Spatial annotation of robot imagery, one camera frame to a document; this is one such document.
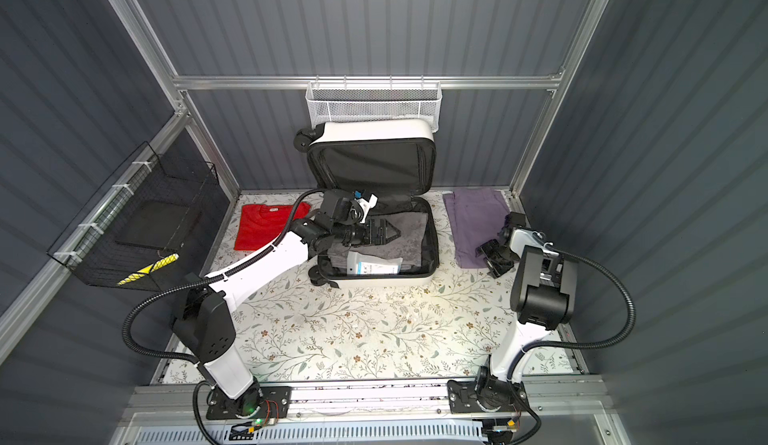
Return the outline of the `grey towel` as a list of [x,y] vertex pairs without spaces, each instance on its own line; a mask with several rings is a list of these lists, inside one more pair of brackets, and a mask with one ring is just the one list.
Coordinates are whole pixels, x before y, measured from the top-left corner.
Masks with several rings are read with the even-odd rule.
[[333,267],[345,268],[349,252],[359,252],[384,259],[401,258],[405,269],[422,266],[425,257],[423,241],[427,233],[429,214],[420,211],[406,211],[387,215],[377,215],[371,218],[388,219],[402,232],[397,240],[384,245],[344,246],[341,242],[334,243],[326,252],[326,257]]

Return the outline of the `purple pants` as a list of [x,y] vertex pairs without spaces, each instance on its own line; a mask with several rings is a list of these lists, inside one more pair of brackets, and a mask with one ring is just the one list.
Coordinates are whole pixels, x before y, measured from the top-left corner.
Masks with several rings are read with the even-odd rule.
[[456,189],[443,195],[455,246],[455,258],[462,269],[483,269],[476,248],[495,239],[510,212],[499,190]]

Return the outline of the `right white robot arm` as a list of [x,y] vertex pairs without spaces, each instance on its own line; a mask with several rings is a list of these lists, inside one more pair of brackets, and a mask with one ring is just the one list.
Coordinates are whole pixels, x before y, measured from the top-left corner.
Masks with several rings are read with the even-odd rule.
[[525,216],[511,212],[498,237],[476,248],[490,275],[515,273],[510,308],[516,321],[489,355],[476,378],[478,392],[502,381],[520,383],[523,347],[570,321],[575,308],[578,261],[556,252],[545,236],[526,226]]

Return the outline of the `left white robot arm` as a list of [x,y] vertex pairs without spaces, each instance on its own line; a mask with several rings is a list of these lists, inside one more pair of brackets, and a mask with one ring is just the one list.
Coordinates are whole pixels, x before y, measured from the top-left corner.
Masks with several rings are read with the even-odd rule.
[[[317,192],[322,195],[319,209],[298,218],[304,199]],[[191,353],[191,362],[205,383],[229,400],[258,392],[257,379],[236,350],[232,314],[273,279],[327,252],[335,243],[380,246],[399,239],[398,227],[371,213],[377,201],[370,193],[309,190],[296,199],[272,241],[182,290],[171,330]]]

